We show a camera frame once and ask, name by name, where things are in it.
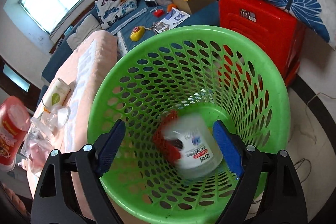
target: red plastic jar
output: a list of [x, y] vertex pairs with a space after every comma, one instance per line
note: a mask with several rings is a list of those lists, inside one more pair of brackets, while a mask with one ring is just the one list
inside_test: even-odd
[[13, 170], [16, 153], [30, 127], [30, 116], [25, 105], [15, 96], [0, 106], [0, 170]]

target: blue gripper pad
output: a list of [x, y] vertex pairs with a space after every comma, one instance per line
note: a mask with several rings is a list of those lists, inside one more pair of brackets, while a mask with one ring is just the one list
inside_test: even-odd
[[110, 130], [107, 140], [103, 147], [97, 151], [96, 155], [98, 166], [95, 170], [96, 174], [101, 177], [110, 170], [111, 164], [118, 152], [126, 133], [125, 122], [117, 120], [113, 128]]
[[230, 171], [235, 173], [239, 178], [242, 177], [244, 173], [242, 156], [232, 142], [229, 136], [229, 131], [222, 121], [214, 122], [212, 131], [213, 137], [215, 138]]

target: yellow toy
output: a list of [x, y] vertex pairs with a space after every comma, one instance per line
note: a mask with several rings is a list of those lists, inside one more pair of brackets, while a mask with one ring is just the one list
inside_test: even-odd
[[133, 30], [132, 30], [132, 33], [131, 33], [131, 40], [133, 42], [137, 42], [141, 39], [141, 37], [144, 35], [145, 33], [145, 27], [144, 26], [138, 26], [138, 27], [135, 27]]

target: black floor border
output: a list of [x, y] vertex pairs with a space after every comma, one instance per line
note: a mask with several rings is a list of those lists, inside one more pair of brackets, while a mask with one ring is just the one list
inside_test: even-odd
[[[297, 76], [294, 80], [291, 88], [306, 104], [316, 95], [315, 92], [299, 76]], [[334, 119], [318, 97], [315, 97], [309, 103], [308, 107], [325, 131], [336, 154], [336, 123]], [[336, 219], [336, 189], [334, 189], [325, 205], [309, 222], [309, 224], [331, 223], [330, 221], [332, 219]]]

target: red plastic stool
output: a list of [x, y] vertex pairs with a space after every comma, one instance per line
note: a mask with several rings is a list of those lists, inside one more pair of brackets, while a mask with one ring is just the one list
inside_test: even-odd
[[263, 0], [219, 0], [220, 25], [261, 47], [277, 66], [286, 86], [300, 66], [305, 25]]

